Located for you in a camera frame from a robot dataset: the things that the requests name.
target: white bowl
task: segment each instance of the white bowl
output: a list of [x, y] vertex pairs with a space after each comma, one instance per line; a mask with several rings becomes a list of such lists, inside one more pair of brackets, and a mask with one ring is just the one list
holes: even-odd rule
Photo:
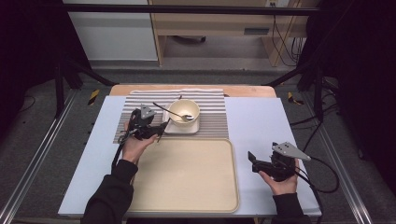
[[169, 118], [179, 127], [190, 127], [198, 119], [200, 114], [200, 108], [193, 100], [181, 99], [174, 101], [168, 108], [170, 111], [179, 114], [180, 116], [190, 115], [194, 119], [189, 121], [184, 121], [181, 117], [169, 113]]

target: striped placemat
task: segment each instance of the striped placemat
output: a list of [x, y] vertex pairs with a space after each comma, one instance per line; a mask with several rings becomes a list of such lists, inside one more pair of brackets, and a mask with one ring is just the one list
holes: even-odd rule
[[114, 143], [122, 135], [123, 124], [129, 120], [131, 113], [146, 105], [154, 110], [157, 114], [151, 122], [151, 126], [160, 125], [163, 122], [163, 111], [155, 106], [167, 107], [182, 96], [183, 99], [193, 100], [200, 106], [200, 124], [196, 133], [165, 133], [163, 138], [177, 137], [202, 137], [202, 138], [229, 138], [227, 115], [224, 103], [223, 89], [183, 89], [183, 90], [166, 90], [166, 91], [131, 91], [126, 97], [124, 107], [120, 116], [119, 126], [115, 133]]

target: metal utensil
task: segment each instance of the metal utensil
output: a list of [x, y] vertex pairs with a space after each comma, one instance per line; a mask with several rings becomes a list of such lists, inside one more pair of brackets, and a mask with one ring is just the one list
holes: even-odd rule
[[178, 116], [178, 117], [181, 117], [181, 119], [183, 119], [184, 122], [189, 122], [189, 121], [191, 121], [191, 120], [194, 119], [194, 117], [191, 116], [191, 115], [183, 115], [183, 116], [181, 116], [181, 115], [179, 115], [179, 114], [177, 114], [177, 113], [175, 113], [175, 112], [172, 112], [172, 111], [170, 111], [170, 110], [168, 110], [168, 109], [166, 109], [166, 108], [164, 108], [164, 107], [162, 107], [162, 106], [160, 106], [160, 105], [157, 105], [157, 104], [154, 103], [154, 102], [153, 102], [153, 104], [156, 105], [156, 106], [158, 106], [159, 108], [161, 108], [161, 109], [164, 110], [164, 111], [167, 111], [167, 112], [169, 112], [169, 113], [171, 113], [171, 114], [174, 114], [174, 115], [176, 115], [176, 116]]

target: white wall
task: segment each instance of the white wall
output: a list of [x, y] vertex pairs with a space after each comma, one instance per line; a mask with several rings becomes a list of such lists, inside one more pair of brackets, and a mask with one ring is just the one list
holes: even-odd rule
[[[146, 5], [147, 0], [64, 0], [77, 4]], [[148, 13], [69, 12], [89, 60], [157, 61]]]

